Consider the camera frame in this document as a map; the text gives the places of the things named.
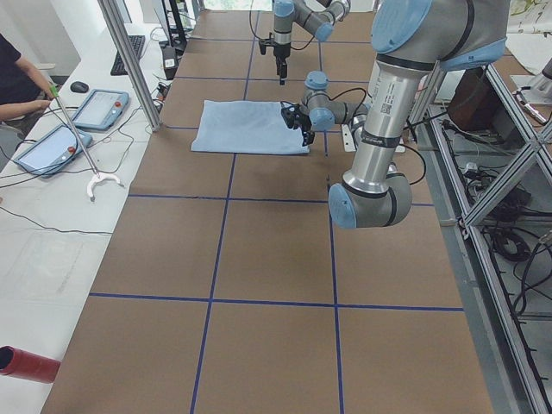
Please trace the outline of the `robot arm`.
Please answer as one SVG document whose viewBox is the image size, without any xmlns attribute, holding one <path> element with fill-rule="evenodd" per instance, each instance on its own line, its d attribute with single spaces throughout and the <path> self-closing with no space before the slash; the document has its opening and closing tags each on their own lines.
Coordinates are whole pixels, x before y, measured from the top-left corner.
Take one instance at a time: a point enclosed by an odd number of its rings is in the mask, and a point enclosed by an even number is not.
<svg viewBox="0 0 552 414">
<path fill-rule="evenodd" d="M 315 11 L 305 1 L 276 0 L 272 1 L 273 31 L 266 39 L 259 38 L 260 54 L 273 49 L 276 72 L 279 83 L 287 79 L 287 62 L 292 50 L 292 29 L 296 23 L 308 32 L 313 39 L 325 42 L 334 31 L 334 26 L 348 15 L 350 1 L 318 1 L 324 9 Z"/>
<path fill-rule="evenodd" d="M 300 103 L 281 115 L 310 145 L 317 131 L 348 125 L 356 140 L 353 165 L 329 189 L 329 211 L 345 229 L 387 227 L 408 214 L 411 186 L 392 158 L 423 76 L 491 64 L 504 53 L 507 1 L 385 1 L 374 17 L 376 52 L 370 103 L 344 103 L 327 94 L 323 72 L 310 72 Z"/>
</svg>

